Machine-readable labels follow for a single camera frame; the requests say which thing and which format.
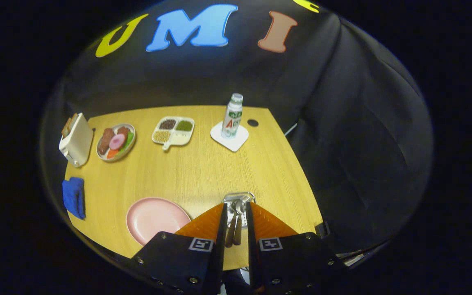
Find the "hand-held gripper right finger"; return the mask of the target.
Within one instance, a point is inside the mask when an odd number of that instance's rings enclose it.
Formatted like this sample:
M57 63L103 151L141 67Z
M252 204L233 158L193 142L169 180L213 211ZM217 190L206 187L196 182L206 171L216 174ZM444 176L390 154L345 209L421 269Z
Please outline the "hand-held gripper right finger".
M322 295L348 267L313 232L297 233L246 204L251 288L260 295Z

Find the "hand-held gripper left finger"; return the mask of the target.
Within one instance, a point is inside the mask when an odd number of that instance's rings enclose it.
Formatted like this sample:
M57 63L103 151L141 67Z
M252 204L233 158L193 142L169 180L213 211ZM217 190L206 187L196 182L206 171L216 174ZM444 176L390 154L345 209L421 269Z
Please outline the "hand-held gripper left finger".
M176 233L160 231L132 258L135 275L165 295L216 295L221 288L228 205Z

